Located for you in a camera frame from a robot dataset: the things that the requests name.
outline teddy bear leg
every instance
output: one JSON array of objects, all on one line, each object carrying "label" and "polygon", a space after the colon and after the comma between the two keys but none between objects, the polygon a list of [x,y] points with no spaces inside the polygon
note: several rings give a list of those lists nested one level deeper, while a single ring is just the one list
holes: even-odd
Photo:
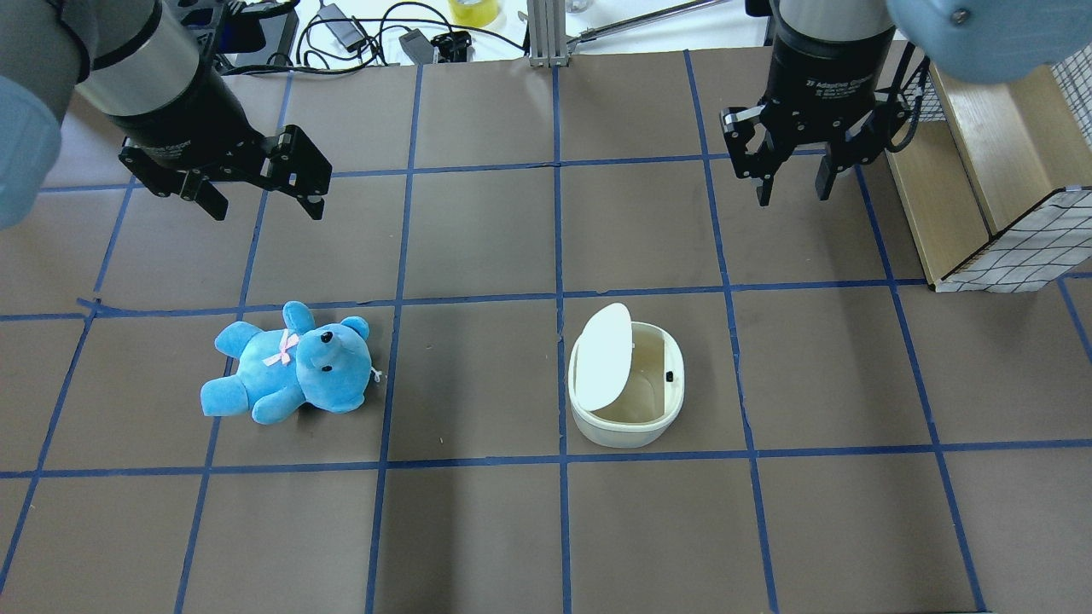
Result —
[{"label": "teddy bear leg", "polygon": [[249,409],[247,389],[237,375],[214,379],[201,387],[201,411],[206,416],[234,416]]},{"label": "teddy bear leg", "polygon": [[251,415],[258,424],[276,424],[292,415],[307,399],[298,387],[282,388],[254,403]]},{"label": "teddy bear leg", "polygon": [[250,340],[260,332],[262,332],[262,329],[250,322],[232,322],[216,335],[216,341],[213,342],[213,345],[223,354],[238,358],[242,356],[242,351],[247,347],[247,343],[250,343]]}]

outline teddy bear ear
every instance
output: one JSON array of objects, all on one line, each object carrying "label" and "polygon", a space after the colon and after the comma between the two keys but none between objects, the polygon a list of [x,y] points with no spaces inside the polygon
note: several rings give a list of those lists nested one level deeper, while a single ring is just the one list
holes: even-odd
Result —
[{"label": "teddy bear ear", "polygon": [[342,320],[342,324],[355,330],[361,339],[368,341],[370,328],[368,327],[368,322],[366,322],[360,316],[349,316],[348,318]]}]

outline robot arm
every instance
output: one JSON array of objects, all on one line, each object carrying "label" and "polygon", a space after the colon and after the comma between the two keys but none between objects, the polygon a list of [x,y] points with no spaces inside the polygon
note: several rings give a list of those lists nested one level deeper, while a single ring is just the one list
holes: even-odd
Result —
[{"label": "robot arm", "polygon": [[[763,206],[799,145],[826,146],[819,200],[839,173],[905,145],[891,138],[915,110],[900,97],[909,54],[892,87],[877,90],[895,24],[927,55],[923,80],[931,58],[964,81],[1012,81],[1092,38],[1088,0],[748,0],[747,11],[773,20],[770,75],[758,105],[724,109],[721,127],[736,176],[756,182]],[[758,125],[765,137],[749,152]]]},{"label": "robot arm", "polygon": [[0,2],[7,26],[0,109],[15,121],[15,138],[0,150],[0,228],[29,211],[57,158],[73,88],[124,131],[119,158],[153,193],[177,193],[223,220],[228,203],[213,181],[242,180],[293,196],[312,219],[322,216],[330,163],[298,127],[271,138],[254,130],[213,70],[224,24],[241,3],[190,2],[188,15],[202,15],[209,26],[202,40],[174,13],[181,9],[168,8],[174,5]]}]

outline blue teddy bear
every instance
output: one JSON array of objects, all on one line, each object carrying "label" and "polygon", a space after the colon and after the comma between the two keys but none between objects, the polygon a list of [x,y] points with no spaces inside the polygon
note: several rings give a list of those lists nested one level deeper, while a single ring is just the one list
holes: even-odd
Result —
[{"label": "blue teddy bear", "polygon": [[310,309],[292,300],[283,310],[285,330],[263,331],[234,322],[216,335],[216,350],[236,358],[235,375],[201,388],[206,416],[250,411],[254,422],[274,424],[304,403],[336,414],[364,403],[372,374],[368,322],[359,316],[316,328]]}]

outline white trash bin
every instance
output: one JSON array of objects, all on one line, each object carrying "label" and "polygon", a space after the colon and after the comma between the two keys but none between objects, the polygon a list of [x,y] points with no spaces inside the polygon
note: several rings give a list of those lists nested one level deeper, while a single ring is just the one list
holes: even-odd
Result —
[{"label": "white trash bin", "polygon": [[569,358],[577,427],[608,448],[651,444],[682,408],[682,353],[666,331],[615,303],[587,320]]}]

